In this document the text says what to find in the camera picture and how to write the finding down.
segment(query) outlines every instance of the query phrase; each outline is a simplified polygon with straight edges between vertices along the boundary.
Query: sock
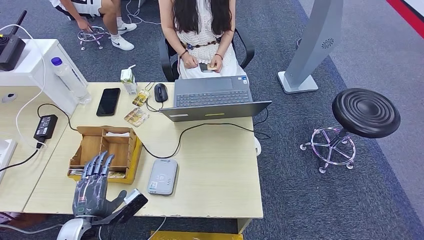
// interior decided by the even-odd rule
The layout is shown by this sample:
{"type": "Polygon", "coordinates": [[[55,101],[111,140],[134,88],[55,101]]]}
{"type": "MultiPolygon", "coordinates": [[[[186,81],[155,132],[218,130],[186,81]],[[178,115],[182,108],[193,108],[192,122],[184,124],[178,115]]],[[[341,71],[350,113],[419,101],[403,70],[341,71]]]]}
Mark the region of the sock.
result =
{"type": "Polygon", "coordinates": [[[116,18],[116,25],[118,26],[118,29],[120,29],[122,27],[122,25],[124,24],[124,21],[122,21],[122,17],[117,17],[116,18]]]}
{"type": "Polygon", "coordinates": [[[118,39],[119,38],[119,33],[118,34],[116,34],[116,35],[113,35],[113,34],[110,34],[110,39],[113,41],[113,40],[116,40],[116,39],[118,39]]]}

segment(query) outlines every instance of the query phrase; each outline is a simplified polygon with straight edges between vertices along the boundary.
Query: woman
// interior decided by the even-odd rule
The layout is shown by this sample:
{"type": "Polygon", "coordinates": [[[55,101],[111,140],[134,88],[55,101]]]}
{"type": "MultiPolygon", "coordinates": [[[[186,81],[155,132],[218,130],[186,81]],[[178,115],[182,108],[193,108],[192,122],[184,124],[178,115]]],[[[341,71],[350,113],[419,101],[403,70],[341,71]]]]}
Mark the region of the woman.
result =
{"type": "Polygon", "coordinates": [[[236,0],[159,0],[165,38],[179,55],[183,79],[246,75],[231,44],[236,0]],[[215,66],[202,72],[199,63],[215,66]]]}

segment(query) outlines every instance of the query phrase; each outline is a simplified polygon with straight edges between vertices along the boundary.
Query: red stripe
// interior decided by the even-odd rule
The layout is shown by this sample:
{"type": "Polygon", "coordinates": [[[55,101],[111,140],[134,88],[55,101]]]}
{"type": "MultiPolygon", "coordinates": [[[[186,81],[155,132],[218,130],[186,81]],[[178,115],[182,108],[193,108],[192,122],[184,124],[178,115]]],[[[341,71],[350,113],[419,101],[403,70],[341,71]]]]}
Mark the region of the red stripe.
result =
{"type": "Polygon", "coordinates": [[[424,39],[424,22],[401,0],[386,0],[424,39]]]}

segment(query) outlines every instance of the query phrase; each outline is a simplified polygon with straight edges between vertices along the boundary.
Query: shorts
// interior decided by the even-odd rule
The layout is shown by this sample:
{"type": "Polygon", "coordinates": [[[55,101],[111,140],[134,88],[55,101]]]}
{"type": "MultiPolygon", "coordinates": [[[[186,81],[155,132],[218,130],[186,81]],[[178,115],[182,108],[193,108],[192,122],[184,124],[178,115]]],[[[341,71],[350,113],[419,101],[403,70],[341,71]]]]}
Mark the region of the shorts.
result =
{"type": "MultiPolygon", "coordinates": [[[[70,0],[79,15],[83,17],[101,16],[99,8],[102,7],[102,0],[70,0]]],[[[59,4],[56,9],[64,13],[66,16],[72,17],[66,8],[59,4]]]]}

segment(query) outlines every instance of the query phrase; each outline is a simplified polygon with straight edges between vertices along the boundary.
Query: phone in hand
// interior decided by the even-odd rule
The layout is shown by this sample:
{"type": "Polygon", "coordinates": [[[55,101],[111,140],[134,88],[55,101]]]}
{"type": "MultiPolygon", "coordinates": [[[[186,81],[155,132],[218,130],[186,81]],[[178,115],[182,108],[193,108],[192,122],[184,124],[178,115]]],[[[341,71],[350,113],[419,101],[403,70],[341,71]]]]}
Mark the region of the phone in hand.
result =
{"type": "Polygon", "coordinates": [[[106,88],[103,90],[96,115],[98,117],[115,115],[120,93],[121,89],[119,88],[106,88]]]}
{"type": "Polygon", "coordinates": [[[204,64],[204,63],[199,63],[199,67],[203,73],[212,73],[214,70],[217,69],[216,66],[212,66],[210,64],[204,64]]]}

